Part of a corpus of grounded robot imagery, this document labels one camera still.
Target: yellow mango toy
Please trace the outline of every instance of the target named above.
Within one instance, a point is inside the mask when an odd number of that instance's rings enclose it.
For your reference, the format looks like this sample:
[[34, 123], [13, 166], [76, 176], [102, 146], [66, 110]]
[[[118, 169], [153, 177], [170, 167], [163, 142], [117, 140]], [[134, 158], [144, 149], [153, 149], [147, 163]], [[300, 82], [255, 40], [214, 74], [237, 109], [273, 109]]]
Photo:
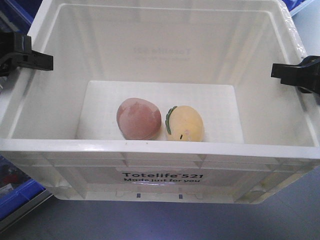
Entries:
[[174, 106], [165, 118], [169, 141], [201, 142], [205, 128], [199, 113], [190, 106]]

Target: plastic bin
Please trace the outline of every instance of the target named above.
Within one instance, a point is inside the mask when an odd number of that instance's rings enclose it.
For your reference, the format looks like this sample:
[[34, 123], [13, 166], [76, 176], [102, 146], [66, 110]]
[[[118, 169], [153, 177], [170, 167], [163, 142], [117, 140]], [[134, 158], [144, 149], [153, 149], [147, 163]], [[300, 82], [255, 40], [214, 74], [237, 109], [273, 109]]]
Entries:
[[23, 204], [29, 202], [33, 197], [43, 190], [45, 190], [43, 186], [41, 186], [35, 180], [30, 179], [4, 197], [0, 198], [0, 221], [21, 207]]
[[[2, 0], [0, 1], [0, 11], [6, 17], [6, 20], [14, 25], [14, 31], [27, 33], [42, 0]], [[0, 29], [4, 32], [11, 32], [12, 25], [4, 22], [0, 24]]]
[[291, 11], [292, 9], [294, 9], [296, 6], [298, 6], [303, 2], [303, 0], [283, 0], [283, 1], [289, 11]]
[[[306, 57], [281, 1], [44, 0], [29, 35], [54, 71], [9, 76], [0, 152], [59, 199], [260, 203], [319, 165], [319, 98], [270, 77]], [[130, 97], [204, 142], [125, 140]]]

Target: blue bin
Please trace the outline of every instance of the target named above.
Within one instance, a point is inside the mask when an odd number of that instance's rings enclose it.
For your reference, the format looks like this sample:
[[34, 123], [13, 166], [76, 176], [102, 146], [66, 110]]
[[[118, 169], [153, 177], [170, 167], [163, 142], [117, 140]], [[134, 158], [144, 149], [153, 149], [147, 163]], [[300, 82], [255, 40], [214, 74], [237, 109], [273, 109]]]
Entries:
[[42, 0], [0, 0], [0, 9], [20, 32], [27, 33]]
[[0, 221], [44, 190], [42, 185], [30, 179], [0, 198]]
[[298, 6], [299, 4], [304, 2], [304, 0], [283, 0], [283, 1], [285, 3], [286, 7], [289, 9], [289, 11], [291, 11], [296, 6]]

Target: pink toy fruit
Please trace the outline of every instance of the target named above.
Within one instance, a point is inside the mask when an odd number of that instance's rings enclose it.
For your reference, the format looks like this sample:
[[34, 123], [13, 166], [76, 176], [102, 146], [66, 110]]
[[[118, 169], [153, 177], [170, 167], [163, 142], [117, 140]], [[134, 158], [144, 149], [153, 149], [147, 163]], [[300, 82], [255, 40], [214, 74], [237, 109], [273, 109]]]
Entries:
[[161, 113], [147, 100], [128, 98], [119, 106], [116, 122], [127, 140], [150, 140], [160, 130]]

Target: toy fruit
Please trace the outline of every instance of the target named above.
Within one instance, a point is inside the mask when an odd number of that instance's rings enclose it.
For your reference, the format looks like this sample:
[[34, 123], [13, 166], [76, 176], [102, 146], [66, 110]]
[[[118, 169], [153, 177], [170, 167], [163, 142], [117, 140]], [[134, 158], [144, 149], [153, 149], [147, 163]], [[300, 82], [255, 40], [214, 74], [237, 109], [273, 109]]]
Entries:
[[150, 140], [159, 132], [161, 113], [147, 100], [128, 98], [119, 106], [116, 122], [126, 139]]
[[174, 106], [165, 118], [166, 136], [169, 141], [201, 142], [204, 123], [199, 113], [190, 106]]

